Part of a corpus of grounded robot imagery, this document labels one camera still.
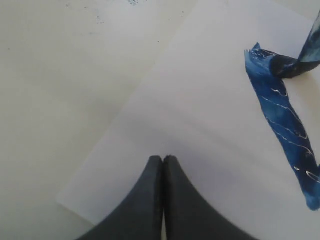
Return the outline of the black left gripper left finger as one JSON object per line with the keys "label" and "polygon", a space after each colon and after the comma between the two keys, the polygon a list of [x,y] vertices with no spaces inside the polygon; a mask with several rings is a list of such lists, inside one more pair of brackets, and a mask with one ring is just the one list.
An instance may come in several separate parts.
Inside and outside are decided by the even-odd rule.
{"label": "black left gripper left finger", "polygon": [[148,159],[121,204],[80,240],[160,240],[163,225],[163,161]]}

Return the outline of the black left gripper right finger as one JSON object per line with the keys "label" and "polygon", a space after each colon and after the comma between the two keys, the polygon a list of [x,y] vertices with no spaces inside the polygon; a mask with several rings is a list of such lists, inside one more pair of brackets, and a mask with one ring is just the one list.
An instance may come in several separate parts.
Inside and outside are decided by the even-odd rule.
{"label": "black left gripper right finger", "polygon": [[178,159],[163,160],[164,219],[168,240],[253,240],[217,212],[197,191]]}

